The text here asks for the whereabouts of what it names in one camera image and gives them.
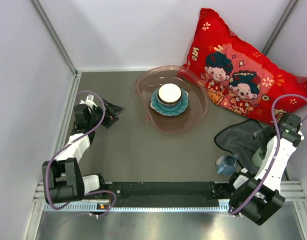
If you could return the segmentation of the teal scalloped ceramic plate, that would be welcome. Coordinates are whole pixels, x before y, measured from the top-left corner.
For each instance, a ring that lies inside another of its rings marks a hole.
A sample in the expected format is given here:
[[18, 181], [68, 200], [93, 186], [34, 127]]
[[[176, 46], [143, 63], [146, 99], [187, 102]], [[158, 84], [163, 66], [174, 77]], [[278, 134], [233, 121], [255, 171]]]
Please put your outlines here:
[[182, 98], [175, 105], [164, 105], [158, 99], [158, 89], [156, 89], [151, 95], [151, 102], [155, 107], [155, 111], [163, 116], [175, 117], [187, 109], [189, 106], [189, 94], [184, 90], [182, 91]]

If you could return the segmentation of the blue speckled ceramic cup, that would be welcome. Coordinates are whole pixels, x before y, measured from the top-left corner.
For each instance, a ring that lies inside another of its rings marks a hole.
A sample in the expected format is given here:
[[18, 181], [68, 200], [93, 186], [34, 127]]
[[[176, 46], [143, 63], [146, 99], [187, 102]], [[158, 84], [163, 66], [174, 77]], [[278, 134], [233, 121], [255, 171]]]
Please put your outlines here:
[[238, 155], [223, 155], [219, 157], [216, 162], [216, 173], [218, 175], [229, 176], [236, 171]]

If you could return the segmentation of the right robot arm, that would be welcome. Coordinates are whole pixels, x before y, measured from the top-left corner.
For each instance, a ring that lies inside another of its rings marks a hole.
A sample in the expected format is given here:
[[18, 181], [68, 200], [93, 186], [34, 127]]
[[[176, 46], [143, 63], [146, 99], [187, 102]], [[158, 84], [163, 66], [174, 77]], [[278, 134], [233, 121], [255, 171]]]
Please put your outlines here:
[[281, 181], [289, 158], [304, 138], [301, 121], [293, 113], [284, 113], [273, 126], [252, 134], [260, 142], [255, 155], [261, 165], [255, 175], [243, 169], [231, 176], [226, 186], [230, 215], [243, 215], [261, 226], [284, 205]]

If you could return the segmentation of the pale green cup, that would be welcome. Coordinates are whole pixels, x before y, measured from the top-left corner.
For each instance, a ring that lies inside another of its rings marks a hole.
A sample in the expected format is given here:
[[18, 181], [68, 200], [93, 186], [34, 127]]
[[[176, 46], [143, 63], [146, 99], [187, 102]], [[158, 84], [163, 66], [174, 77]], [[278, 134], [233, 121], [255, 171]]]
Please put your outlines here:
[[253, 163], [253, 165], [256, 167], [256, 168], [260, 168], [262, 163], [263, 163], [263, 159], [264, 159], [264, 156], [266, 154], [263, 153], [262, 149], [259, 148], [253, 155], [251, 161]]

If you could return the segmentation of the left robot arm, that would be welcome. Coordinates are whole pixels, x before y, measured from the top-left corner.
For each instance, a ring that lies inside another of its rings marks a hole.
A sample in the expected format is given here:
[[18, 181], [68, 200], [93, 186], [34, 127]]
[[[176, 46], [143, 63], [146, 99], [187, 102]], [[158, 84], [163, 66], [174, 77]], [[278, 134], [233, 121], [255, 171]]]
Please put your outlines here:
[[99, 106], [90, 96], [73, 108], [73, 129], [68, 143], [52, 160], [42, 165], [44, 197], [49, 205], [80, 201], [89, 194], [98, 199], [106, 195], [103, 176], [100, 173], [83, 176], [79, 161], [92, 145], [96, 128], [104, 126], [108, 129], [124, 110], [106, 100]]

